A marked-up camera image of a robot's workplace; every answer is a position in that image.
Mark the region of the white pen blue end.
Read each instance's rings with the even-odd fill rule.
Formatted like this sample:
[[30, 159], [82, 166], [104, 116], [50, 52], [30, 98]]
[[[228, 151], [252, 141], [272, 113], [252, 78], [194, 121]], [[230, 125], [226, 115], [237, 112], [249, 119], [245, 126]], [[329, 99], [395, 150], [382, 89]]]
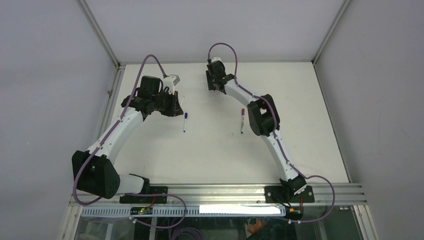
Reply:
[[183, 122], [183, 132], [185, 133], [187, 131], [187, 118], [184, 118]]

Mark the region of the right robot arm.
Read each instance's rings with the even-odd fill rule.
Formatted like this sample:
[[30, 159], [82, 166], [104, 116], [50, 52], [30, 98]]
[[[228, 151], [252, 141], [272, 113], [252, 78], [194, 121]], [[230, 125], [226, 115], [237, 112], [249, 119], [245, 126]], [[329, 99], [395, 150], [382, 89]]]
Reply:
[[207, 60], [206, 80], [210, 91], [233, 97], [247, 109], [249, 126], [268, 147], [277, 170], [282, 193], [277, 196], [289, 203], [296, 202], [306, 189], [305, 177], [294, 167], [280, 132], [280, 117], [271, 95], [257, 95], [242, 86], [234, 74], [227, 74], [219, 57]]

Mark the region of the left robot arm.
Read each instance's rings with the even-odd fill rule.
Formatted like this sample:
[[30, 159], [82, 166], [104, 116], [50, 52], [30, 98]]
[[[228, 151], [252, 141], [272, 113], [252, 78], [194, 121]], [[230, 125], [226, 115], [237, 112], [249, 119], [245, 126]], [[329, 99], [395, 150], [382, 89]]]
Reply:
[[184, 114], [176, 85], [180, 77], [171, 74], [161, 79], [143, 76], [133, 95], [121, 103], [116, 120], [87, 150], [77, 150], [72, 158], [74, 189], [111, 199], [119, 194], [131, 194], [138, 203], [145, 203], [151, 190], [144, 186], [145, 177], [118, 173], [115, 161], [132, 133], [154, 112], [166, 117]]

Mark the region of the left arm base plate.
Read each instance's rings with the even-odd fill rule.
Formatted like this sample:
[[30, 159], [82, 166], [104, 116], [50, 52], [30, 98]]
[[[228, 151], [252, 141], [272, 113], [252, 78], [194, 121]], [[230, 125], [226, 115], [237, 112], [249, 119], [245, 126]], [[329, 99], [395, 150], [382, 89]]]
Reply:
[[154, 200], [155, 204], [165, 204], [167, 196], [162, 196], [168, 193], [167, 186], [145, 186], [140, 194], [154, 196], [133, 196], [124, 195], [119, 198], [120, 204], [151, 204]]

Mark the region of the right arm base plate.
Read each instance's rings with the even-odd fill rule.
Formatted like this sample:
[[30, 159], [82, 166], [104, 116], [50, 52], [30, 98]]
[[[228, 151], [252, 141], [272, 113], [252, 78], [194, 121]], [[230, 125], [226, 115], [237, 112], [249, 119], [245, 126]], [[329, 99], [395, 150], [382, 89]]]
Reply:
[[301, 202], [315, 202], [313, 188], [310, 185], [307, 185], [304, 191], [296, 195], [290, 195], [289, 189], [285, 186], [267, 185], [264, 187], [264, 197], [267, 204], [300, 204]]

